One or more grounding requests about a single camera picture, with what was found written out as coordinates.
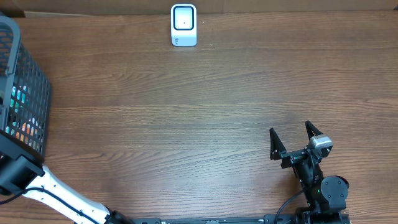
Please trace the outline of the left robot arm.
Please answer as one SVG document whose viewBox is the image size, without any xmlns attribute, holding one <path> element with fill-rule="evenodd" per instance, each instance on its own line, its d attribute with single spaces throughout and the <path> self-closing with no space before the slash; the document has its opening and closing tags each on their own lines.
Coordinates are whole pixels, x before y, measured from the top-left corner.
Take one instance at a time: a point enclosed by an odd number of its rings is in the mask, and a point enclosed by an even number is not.
<svg viewBox="0 0 398 224">
<path fill-rule="evenodd" d="M 48 205 L 75 223 L 132 222 L 73 190 L 44 165 L 39 152 L 5 131 L 1 131 L 1 195 L 9 196 L 2 205 L 23 196 Z"/>
</svg>

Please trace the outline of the orange Kleenex tissue pack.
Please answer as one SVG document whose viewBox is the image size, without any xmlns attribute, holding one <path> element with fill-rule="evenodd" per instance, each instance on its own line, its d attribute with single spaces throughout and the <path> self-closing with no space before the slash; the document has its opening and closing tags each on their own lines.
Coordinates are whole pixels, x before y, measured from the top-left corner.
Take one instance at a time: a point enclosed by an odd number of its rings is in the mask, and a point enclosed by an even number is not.
<svg viewBox="0 0 398 224">
<path fill-rule="evenodd" d="M 34 149 L 38 149 L 43 143 L 42 130 L 40 129 L 39 122 L 35 118 L 31 118 L 27 122 L 19 120 L 16 123 L 14 134 L 18 140 Z"/>
</svg>

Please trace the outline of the teal wet wipes pack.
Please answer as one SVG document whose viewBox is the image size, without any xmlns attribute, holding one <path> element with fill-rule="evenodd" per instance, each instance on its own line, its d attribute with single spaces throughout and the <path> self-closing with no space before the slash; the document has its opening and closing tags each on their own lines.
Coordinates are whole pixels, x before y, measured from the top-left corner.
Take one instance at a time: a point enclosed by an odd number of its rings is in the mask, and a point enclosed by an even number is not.
<svg viewBox="0 0 398 224">
<path fill-rule="evenodd" d="M 22 90 L 18 89 L 16 86 L 12 88 L 8 117 L 9 124 L 6 126 L 6 132 L 14 137 L 16 123 L 19 120 L 27 122 L 29 119 L 33 118 L 32 113 L 28 110 L 28 106 L 25 105 L 25 103 L 29 104 L 29 99 L 23 92 L 26 88 L 26 86 L 24 86 Z"/>
</svg>

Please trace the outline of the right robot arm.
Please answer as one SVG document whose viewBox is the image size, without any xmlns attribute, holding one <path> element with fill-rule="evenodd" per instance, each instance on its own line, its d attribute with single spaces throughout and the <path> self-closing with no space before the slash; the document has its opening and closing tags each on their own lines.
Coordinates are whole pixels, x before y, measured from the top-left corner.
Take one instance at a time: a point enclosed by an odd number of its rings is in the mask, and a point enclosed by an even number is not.
<svg viewBox="0 0 398 224">
<path fill-rule="evenodd" d="M 305 122 L 305 128 L 308 144 L 291 152 L 286 150 L 275 129 L 269 130 L 270 159 L 280 160 L 283 169 L 291 167 L 302 189 L 284 202 L 275 215 L 264 215 L 264 223 L 349 223 L 349 216 L 341 213 L 346 209 L 349 182 L 338 175 L 325 177 L 320 168 L 322 159 L 330 154 L 333 142 L 310 121 Z M 302 194 L 307 206 L 283 217 L 283 209 Z"/>
</svg>

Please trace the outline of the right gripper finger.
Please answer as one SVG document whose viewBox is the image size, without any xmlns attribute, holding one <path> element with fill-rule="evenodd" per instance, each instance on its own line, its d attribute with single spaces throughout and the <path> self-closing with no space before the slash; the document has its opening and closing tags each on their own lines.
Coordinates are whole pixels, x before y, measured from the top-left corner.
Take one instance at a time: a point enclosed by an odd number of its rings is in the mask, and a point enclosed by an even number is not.
<svg viewBox="0 0 398 224">
<path fill-rule="evenodd" d="M 282 155 L 285 154 L 287 150 L 283 145 L 282 141 L 280 140 L 279 136 L 277 135 L 274 128 L 270 128 L 269 134 L 271 141 L 270 159 L 276 161 L 281 159 Z"/>
<path fill-rule="evenodd" d="M 322 132 L 318 130 L 309 120 L 305 122 L 305 128 L 309 139 L 322 135 Z"/>
</svg>

